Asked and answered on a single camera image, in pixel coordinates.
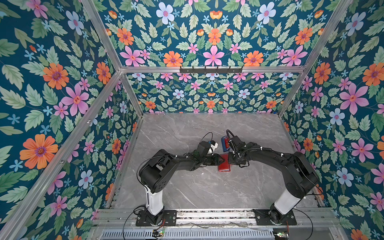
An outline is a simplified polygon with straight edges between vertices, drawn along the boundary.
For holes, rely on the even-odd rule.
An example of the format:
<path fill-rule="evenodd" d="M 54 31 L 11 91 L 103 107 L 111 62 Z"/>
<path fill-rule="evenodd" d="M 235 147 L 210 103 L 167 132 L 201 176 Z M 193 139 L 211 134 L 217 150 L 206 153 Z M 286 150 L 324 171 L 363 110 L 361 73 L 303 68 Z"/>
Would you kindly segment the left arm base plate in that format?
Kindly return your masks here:
<path fill-rule="evenodd" d="M 148 210 L 140 210 L 136 220 L 136 227 L 160 227 L 176 225 L 176 210 L 162 210 L 157 215 L 152 215 Z"/>

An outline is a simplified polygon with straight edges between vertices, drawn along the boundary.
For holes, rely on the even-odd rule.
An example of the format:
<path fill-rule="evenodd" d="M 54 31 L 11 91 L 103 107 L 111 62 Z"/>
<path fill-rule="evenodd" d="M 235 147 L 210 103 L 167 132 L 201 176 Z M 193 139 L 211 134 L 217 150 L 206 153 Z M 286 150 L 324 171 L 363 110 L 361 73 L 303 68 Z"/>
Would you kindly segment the red card holder wallet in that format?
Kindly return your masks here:
<path fill-rule="evenodd" d="M 230 172 L 231 171 L 231 165 L 229 163 L 229 155 L 228 154 L 222 154 L 220 155 L 221 164 L 218 166 L 219 172 Z"/>

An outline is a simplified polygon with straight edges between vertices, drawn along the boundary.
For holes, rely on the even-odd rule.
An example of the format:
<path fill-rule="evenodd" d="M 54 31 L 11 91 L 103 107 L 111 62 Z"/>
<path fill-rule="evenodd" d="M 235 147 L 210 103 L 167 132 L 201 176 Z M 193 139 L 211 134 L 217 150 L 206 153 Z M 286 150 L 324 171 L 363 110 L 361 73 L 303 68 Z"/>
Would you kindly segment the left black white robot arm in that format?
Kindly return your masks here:
<path fill-rule="evenodd" d="M 164 149 L 139 167 L 137 179 L 146 189 L 144 210 L 147 222 L 153 226 L 162 223 L 165 214 L 163 189 L 177 171 L 195 171 L 199 168 L 219 166 L 225 159 L 215 153 L 215 145 L 202 141 L 197 149 L 183 155 L 174 155 Z"/>

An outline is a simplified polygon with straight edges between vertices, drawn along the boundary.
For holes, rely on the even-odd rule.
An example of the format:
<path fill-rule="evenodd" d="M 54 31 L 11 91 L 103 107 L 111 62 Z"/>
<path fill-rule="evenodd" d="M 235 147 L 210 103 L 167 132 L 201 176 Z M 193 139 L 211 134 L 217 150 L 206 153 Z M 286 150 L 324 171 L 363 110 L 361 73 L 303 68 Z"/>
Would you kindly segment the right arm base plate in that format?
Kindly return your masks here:
<path fill-rule="evenodd" d="M 297 221 L 293 211 L 288 212 L 286 215 L 282 215 L 277 210 L 269 209 L 252 209 L 255 214 L 256 222 L 258 226 L 296 226 Z"/>

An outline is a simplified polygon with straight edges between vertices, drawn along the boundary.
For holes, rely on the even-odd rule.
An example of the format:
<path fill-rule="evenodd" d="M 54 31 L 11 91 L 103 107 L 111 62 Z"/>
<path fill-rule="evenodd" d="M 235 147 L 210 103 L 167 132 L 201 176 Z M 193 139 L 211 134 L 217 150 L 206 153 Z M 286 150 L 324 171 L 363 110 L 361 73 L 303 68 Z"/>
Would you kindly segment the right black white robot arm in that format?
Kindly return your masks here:
<path fill-rule="evenodd" d="M 241 168 L 256 161 L 280 171 L 283 176 L 285 190 L 271 205 L 267 218 L 275 225 L 280 225 L 288 218 L 293 208 L 310 193 L 320 181 L 307 158 L 301 152 L 281 153 L 256 143 L 245 143 L 239 137 L 229 138 L 232 152 L 229 163 Z"/>

